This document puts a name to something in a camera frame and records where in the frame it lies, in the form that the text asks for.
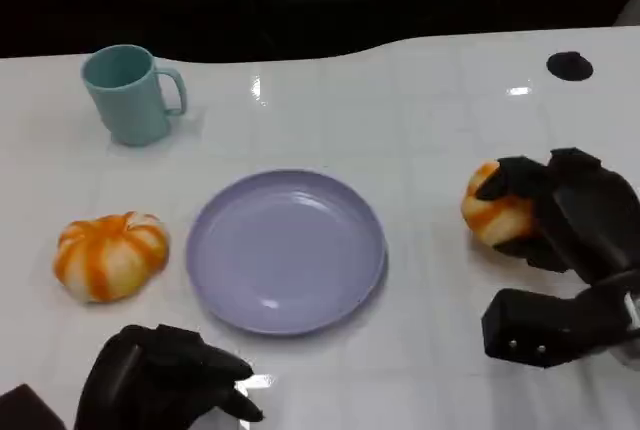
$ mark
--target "mug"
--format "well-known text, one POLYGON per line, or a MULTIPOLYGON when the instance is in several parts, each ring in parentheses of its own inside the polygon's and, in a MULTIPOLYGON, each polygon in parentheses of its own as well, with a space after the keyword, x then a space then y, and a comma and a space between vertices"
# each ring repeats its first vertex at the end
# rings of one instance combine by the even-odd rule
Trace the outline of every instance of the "mug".
POLYGON ((169 133, 168 116, 187 111, 187 92, 180 74, 156 68, 153 55, 136 45, 114 45, 89 57, 82 79, 113 138, 125 145, 142 146, 169 133), (158 75, 168 75, 178 87, 180 108, 167 108, 158 75))

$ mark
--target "orange and white pumpkin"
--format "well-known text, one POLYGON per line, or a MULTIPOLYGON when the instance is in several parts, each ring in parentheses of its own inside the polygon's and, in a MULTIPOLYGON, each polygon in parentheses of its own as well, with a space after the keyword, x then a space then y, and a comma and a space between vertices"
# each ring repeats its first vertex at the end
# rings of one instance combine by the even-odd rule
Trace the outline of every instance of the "orange and white pumpkin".
POLYGON ((78 300, 110 302, 136 292, 169 255, 169 235, 153 215, 128 212, 69 224, 54 272, 78 300))
POLYGON ((462 216, 471 231, 481 242, 492 247, 535 233, 530 200, 514 195, 492 201, 475 197, 476 190, 499 166, 499 162, 487 162, 473 174, 461 206, 462 216))

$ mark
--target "plate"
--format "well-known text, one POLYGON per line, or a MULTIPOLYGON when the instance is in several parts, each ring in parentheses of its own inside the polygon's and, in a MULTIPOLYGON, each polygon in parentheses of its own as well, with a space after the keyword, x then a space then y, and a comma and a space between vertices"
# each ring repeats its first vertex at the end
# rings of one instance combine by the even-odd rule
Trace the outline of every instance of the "plate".
POLYGON ((240 180, 201 211, 187 271, 204 306, 242 329, 295 335, 356 309, 385 271, 373 210, 333 178, 278 170, 240 180))

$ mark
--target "white table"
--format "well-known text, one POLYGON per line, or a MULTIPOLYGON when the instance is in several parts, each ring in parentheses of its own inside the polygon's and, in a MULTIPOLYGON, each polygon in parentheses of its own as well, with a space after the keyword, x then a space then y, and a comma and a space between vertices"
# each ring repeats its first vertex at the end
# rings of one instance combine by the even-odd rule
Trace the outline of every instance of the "white table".
POLYGON ((485 159, 546 160, 560 146, 640 184, 640 28, 424 38, 300 62, 168 62, 191 108, 145 149, 110 142, 79 78, 84 58, 0 61, 0 393, 27 382, 71 426, 105 340, 129 323, 162 322, 274 376, 253 394, 267 415, 261 430, 640 426, 640 374, 608 354, 546 371, 485 357, 480 316, 499 288, 571 296, 583 285, 482 252, 459 213, 485 159), (547 72, 547 57, 567 50, 593 63, 590 80, 547 72), (391 258, 364 311, 317 335, 271 340, 208 317, 183 253, 211 196, 284 167, 353 186, 381 218, 391 258), (58 233, 130 209, 167 223, 168 267, 136 298, 79 305, 51 271, 58 233))

